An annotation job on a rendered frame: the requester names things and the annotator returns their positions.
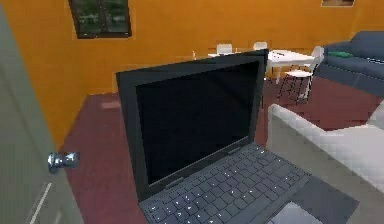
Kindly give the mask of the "dark grey laptop computer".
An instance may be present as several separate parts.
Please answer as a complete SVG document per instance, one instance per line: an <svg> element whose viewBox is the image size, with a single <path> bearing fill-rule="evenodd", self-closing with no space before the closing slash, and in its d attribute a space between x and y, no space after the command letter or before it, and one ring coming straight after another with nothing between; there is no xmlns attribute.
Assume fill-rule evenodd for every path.
<svg viewBox="0 0 384 224"><path fill-rule="evenodd" d="M267 50L116 75L147 224L347 224L359 203L254 141Z"/></svg>

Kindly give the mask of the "dark blue sofa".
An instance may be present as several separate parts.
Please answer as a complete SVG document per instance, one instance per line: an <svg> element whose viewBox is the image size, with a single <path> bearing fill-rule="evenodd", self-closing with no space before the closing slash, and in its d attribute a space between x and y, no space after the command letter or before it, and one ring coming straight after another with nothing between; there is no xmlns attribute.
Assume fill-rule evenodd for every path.
<svg viewBox="0 0 384 224"><path fill-rule="evenodd" d="M324 45L315 75L384 98L384 31L359 31L351 40ZM343 51L350 58L328 56Z"/></svg>

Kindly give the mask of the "white dining table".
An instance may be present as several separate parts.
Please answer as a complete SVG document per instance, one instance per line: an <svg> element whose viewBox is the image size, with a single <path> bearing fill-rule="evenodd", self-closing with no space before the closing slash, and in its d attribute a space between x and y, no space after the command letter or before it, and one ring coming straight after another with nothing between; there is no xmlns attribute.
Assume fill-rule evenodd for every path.
<svg viewBox="0 0 384 224"><path fill-rule="evenodd" d="M256 54L256 53L267 54L267 64L266 64L265 74L267 74L267 72L272 68L278 68L276 83L279 83L280 81L282 67L291 66L291 65L310 64L315 59L314 56L305 55L305 54L297 53L290 50L270 51L269 49L261 49L261 50L245 51L245 54Z"/></svg>

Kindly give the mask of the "white chair with black legs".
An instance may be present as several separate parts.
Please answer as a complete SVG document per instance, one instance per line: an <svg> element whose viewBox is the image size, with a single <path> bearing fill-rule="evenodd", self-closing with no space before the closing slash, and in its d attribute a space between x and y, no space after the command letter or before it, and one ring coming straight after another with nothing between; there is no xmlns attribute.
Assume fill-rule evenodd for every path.
<svg viewBox="0 0 384 224"><path fill-rule="evenodd" d="M285 85L289 83L290 87L287 90L290 94L289 98L292 98L291 94L293 91L296 91L296 102L308 100L314 72L324 59L324 48L321 46L315 46L311 56L313 57L313 60L310 63L299 65L296 69L291 69L286 72L286 76L283 79L278 97L282 96Z"/></svg>

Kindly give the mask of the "silver round door knob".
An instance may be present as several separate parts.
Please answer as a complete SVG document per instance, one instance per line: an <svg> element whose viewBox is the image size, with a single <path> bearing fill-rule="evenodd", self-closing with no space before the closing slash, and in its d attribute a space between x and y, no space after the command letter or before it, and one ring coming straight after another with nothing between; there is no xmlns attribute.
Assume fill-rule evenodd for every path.
<svg viewBox="0 0 384 224"><path fill-rule="evenodd" d="M77 152L50 153L48 155L48 171L56 174L61 168L76 168L79 164L80 156Z"/></svg>

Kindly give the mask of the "green cloth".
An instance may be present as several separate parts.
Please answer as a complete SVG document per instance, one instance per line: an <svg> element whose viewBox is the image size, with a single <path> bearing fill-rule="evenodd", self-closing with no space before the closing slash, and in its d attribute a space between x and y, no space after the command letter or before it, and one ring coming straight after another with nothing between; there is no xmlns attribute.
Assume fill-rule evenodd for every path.
<svg viewBox="0 0 384 224"><path fill-rule="evenodd" d="M340 58L350 58L354 57L353 54L343 51L329 51L328 56L340 57Z"/></svg>

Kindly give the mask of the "grey room door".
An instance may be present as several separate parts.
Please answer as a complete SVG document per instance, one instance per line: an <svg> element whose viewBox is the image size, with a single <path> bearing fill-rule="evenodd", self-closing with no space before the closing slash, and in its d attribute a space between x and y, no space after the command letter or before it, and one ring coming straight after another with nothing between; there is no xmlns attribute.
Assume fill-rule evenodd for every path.
<svg viewBox="0 0 384 224"><path fill-rule="evenodd" d="M0 5L0 224L84 224L5 10Z"/></svg>

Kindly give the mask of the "framed wall picture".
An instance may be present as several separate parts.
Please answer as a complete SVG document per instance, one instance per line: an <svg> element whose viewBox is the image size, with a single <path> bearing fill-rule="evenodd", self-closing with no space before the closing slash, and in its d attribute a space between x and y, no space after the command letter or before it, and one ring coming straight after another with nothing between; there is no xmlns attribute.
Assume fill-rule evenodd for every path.
<svg viewBox="0 0 384 224"><path fill-rule="evenodd" d="M352 7L355 0L322 0L322 7Z"/></svg>

